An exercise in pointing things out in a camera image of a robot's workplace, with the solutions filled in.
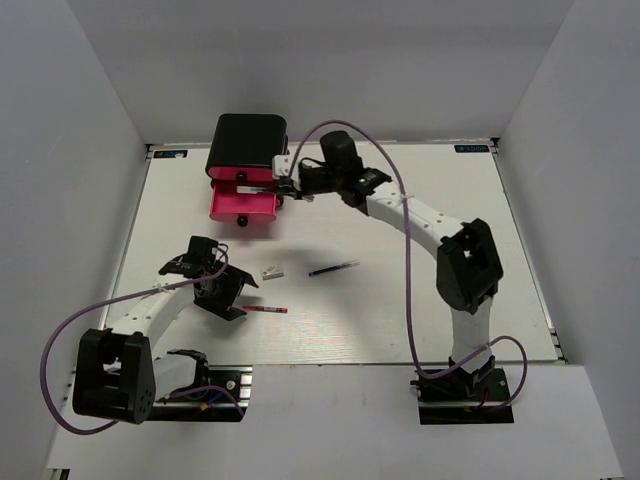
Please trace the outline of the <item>purple ink pen refill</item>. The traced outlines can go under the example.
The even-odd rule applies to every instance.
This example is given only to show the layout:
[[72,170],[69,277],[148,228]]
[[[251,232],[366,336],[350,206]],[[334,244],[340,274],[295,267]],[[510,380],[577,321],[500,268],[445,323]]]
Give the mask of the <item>purple ink pen refill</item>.
[[347,261],[347,262],[343,262],[343,263],[339,263],[336,265],[332,265],[332,266],[327,266],[327,267],[323,267],[320,269],[316,269],[313,270],[311,272],[309,272],[307,275],[309,278],[313,278],[313,277],[317,277],[319,275],[324,275],[327,273],[332,273],[332,272],[337,272],[340,270],[345,270],[345,269],[349,269],[349,268],[353,268],[356,266],[359,266],[360,262],[358,260],[352,260],[352,261]]

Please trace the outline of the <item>red ink pen refill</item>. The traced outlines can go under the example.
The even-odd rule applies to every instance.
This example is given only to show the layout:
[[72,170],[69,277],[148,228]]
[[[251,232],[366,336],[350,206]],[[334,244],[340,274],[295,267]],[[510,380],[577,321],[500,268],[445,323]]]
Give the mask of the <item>red ink pen refill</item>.
[[265,312],[265,313],[277,313],[277,314],[288,313],[287,308],[273,307],[273,306],[246,305],[246,306],[243,306],[243,309],[251,312]]

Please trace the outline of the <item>pink top drawer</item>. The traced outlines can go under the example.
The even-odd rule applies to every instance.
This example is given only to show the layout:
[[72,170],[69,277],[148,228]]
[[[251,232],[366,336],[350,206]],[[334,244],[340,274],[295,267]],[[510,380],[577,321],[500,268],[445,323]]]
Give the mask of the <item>pink top drawer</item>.
[[274,177],[270,167],[213,166],[206,168],[207,175],[215,181],[261,183]]

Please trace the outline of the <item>green ink pen refill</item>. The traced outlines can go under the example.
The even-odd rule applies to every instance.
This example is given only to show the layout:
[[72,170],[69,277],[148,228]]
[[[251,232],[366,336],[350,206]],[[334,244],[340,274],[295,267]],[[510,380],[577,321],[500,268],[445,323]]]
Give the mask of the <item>green ink pen refill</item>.
[[273,194],[273,191],[268,188],[262,188],[257,186],[238,186],[236,188],[238,194]]

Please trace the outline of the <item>pink drawer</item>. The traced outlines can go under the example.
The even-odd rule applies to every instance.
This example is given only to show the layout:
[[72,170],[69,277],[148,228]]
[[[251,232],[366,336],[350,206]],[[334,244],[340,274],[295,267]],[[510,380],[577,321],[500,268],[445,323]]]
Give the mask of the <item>pink drawer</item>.
[[274,194],[238,194],[238,186],[270,189],[271,183],[213,182],[209,211],[211,220],[246,227],[251,223],[269,223],[277,219],[277,210],[282,204],[280,197]]
[[215,181],[261,183],[274,177],[270,167],[213,166],[206,168],[207,175]]

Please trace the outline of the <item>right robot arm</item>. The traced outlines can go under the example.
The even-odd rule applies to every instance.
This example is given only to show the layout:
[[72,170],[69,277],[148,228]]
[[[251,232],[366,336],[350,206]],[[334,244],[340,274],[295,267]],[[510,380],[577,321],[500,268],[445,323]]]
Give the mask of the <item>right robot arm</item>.
[[275,193],[296,200],[336,193],[365,216],[379,220],[418,244],[436,262],[436,289],[451,309],[453,345],[443,372],[422,373],[426,382],[444,380],[472,399],[488,385],[495,367],[490,346],[490,312],[504,275],[489,225],[463,222],[408,196],[398,175],[364,165],[345,131],[321,138],[323,161],[305,165],[290,155],[272,160]]

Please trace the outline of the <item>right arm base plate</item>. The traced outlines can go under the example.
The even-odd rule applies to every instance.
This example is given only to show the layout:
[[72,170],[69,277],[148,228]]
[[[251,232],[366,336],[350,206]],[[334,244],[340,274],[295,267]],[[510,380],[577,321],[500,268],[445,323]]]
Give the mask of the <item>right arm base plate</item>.
[[421,425],[513,424],[511,406],[503,406],[511,392],[502,368],[495,368],[473,391],[454,375],[432,381],[421,377],[410,385],[417,393]]

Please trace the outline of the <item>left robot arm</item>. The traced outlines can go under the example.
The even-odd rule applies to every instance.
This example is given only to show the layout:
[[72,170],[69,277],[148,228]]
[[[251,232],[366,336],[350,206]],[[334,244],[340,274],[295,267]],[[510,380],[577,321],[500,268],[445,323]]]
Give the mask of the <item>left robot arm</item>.
[[193,236],[185,253],[158,271],[157,282],[111,326],[89,329],[80,339],[73,411],[82,416],[140,424],[178,413],[203,418],[222,403],[244,416],[240,376],[215,378],[206,355],[193,349],[154,352],[161,337],[188,307],[225,321],[244,316],[234,302],[253,276],[228,262],[228,248]]

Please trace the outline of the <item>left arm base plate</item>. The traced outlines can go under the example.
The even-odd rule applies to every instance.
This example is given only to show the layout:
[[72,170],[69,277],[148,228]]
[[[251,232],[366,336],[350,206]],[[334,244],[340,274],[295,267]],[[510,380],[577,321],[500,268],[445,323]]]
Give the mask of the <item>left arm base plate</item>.
[[252,366],[210,366],[205,386],[213,389],[155,402],[147,420],[183,423],[239,423],[246,413],[252,389]]

